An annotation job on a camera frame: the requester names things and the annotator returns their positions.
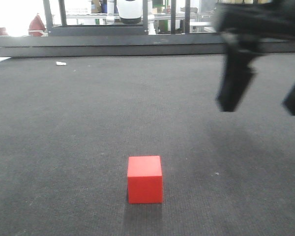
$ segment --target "metal frame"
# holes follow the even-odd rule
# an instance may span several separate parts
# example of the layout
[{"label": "metal frame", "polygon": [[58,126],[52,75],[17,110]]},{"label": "metal frame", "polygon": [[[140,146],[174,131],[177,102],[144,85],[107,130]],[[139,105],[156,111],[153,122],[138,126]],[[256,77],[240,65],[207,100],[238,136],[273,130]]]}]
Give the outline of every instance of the metal frame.
[{"label": "metal frame", "polygon": [[49,0],[43,0],[49,36],[145,35],[148,34],[148,2],[143,1],[143,24],[68,26],[64,0],[59,1],[61,26],[54,26]]}]

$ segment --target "gray carpet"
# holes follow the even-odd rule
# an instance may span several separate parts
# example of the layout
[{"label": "gray carpet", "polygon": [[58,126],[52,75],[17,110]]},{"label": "gray carpet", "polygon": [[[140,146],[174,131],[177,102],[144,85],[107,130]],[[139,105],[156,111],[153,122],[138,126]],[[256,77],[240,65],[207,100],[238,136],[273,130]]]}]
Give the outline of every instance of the gray carpet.
[{"label": "gray carpet", "polygon": [[[67,66],[56,66],[56,60]],[[222,56],[0,62],[0,236],[295,236],[295,54],[254,63],[236,113]],[[164,203],[127,203],[161,155]]]}]

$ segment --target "white wall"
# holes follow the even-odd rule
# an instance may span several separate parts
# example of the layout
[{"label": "white wall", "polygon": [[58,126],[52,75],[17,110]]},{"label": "white wall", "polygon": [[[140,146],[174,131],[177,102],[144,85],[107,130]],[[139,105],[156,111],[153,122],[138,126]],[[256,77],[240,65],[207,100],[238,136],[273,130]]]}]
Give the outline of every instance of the white wall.
[{"label": "white wall", "polygon": [[0,0],[0,27],[11,36],[28,35],[31,20],[37,13],[45,23],[42,0]]}]

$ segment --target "red cube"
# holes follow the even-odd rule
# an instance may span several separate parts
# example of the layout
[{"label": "red cube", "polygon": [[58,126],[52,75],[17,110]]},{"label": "red cube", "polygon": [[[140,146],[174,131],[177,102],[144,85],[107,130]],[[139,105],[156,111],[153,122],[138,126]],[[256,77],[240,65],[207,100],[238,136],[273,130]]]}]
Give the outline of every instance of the red cube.
[{"label": "red cube", "polygon": [[130,156],[128,163],[129,203],[162,203],[163,175],[160,156]]}]

